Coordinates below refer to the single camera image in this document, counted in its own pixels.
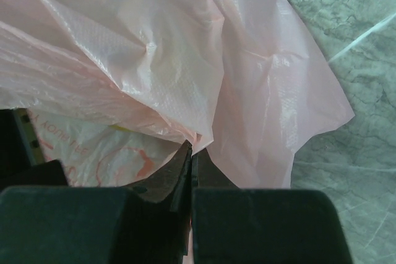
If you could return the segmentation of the pink plastic bag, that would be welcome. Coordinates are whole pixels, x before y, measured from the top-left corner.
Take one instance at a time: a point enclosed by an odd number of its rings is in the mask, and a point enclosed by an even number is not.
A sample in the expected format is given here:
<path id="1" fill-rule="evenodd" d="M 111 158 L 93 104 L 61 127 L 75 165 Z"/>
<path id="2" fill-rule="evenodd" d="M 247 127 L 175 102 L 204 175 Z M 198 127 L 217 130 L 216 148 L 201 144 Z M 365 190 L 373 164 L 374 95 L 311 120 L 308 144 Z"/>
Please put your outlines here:
<path id="1" fill-rule="evenodd" d="M 352 108 L 287 0 L 1 0 L 1 110 L 71 187 L 148 178 L 180 146 L 240 189 L 290 189 Z"/>

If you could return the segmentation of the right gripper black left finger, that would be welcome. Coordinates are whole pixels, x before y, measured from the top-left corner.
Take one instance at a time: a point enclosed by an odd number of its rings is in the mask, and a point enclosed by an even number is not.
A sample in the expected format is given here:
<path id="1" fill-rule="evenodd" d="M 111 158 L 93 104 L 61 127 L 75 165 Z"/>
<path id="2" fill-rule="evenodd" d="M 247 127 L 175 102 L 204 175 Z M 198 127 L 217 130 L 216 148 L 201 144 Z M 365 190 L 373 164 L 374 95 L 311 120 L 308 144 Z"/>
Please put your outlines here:
<path id="1" fill-rule="evenodd" d="M 188 142 L 122 187 L 71 187 L 50 161 L 1 180 L 2 263 L 181 263 L 191 213 Z"/>

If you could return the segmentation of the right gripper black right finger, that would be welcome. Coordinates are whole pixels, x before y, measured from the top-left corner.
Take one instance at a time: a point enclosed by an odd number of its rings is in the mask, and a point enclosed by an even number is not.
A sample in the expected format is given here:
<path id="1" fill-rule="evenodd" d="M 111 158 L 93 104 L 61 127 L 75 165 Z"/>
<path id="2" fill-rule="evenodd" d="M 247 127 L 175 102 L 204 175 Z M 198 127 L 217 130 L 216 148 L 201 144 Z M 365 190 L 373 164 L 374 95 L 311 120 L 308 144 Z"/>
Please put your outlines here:
<path id="1" fill-rule="evenodd" d="M 337 210 L 318 190 L 240 189 L 192 158 L 195 263 L 351 263 Z"/>

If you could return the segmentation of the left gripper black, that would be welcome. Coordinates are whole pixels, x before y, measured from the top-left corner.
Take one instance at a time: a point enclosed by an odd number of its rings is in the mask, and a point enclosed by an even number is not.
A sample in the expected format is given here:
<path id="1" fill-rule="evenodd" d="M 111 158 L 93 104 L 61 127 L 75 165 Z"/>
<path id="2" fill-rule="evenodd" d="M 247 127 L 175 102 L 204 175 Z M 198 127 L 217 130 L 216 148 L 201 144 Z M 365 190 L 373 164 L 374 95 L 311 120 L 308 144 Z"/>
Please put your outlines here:
<path id="1" fill-rule="evenodd" d="M 58 160 L 46 161 L 26 109 L 1 110 L 1 188 L 66 186 Z"/>

